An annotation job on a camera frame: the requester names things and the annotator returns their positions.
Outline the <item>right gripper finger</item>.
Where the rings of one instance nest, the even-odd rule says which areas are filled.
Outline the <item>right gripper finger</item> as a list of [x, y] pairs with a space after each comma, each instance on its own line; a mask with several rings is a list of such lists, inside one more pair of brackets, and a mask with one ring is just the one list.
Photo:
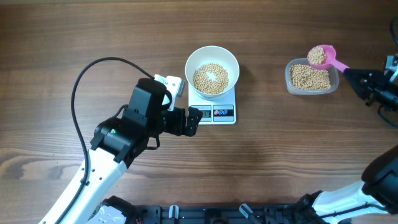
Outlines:
[[360, 80], [371, 80], [378, 82], [384, 79], [384, 72], [380, 70], [366, 70], [346, 68], [343, 72], [344, 77], [351, 82], [359, 82]]
[[345, 75], [345, 78], [359, 98], [362, 100], [370, 99], [373, 91], [369, 87], [368, 75]]

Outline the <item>pink measuring scoop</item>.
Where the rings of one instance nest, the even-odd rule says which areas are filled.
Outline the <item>pink measuring scoop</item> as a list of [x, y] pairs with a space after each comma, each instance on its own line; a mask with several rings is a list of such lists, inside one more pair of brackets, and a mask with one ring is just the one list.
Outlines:
[[318, 45], [319, 47], [322, 47], [327, 55], [327, 58], [324, 62], [324, 64], [321, 65], [315, 65], [315, 64], [310, 64], [311, 67], [318, 69], [318, 70], [327, 70], [331, 67], [335, 67], [338, 69], [340, 72], [344, 72], [346, 68], [349, 68], [349, 66], [343, 64], [342, 62], [338, 61], [336, 59], [336, 50], [332, 45]]

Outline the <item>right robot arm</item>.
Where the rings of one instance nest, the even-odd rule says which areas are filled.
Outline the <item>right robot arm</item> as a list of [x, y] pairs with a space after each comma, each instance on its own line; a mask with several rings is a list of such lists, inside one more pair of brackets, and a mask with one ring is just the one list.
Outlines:
[[[343, 75], [366, 101], [397, 112], [397, 70], [346, 68]], [[304, 195], [292, 209], [292, 223], [340, 223], [370, 213], [397, 214], [397, 146], [373, 160], [361, 180], [334, 191]]]

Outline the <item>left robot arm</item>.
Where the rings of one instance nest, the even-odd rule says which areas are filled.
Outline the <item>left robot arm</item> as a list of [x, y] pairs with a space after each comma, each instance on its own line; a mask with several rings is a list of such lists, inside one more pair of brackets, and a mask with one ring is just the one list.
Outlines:
[[96, 127], [88, 160], [41, 222], [86, 223], [133, 160], [149, 148], [150, 138], [163, 132], [194, 136], [203, 113], [197, 108], [169, 110], [162, 103], [168, 96], [163, 83], [139, 79], [121, 118], [113, 116]]

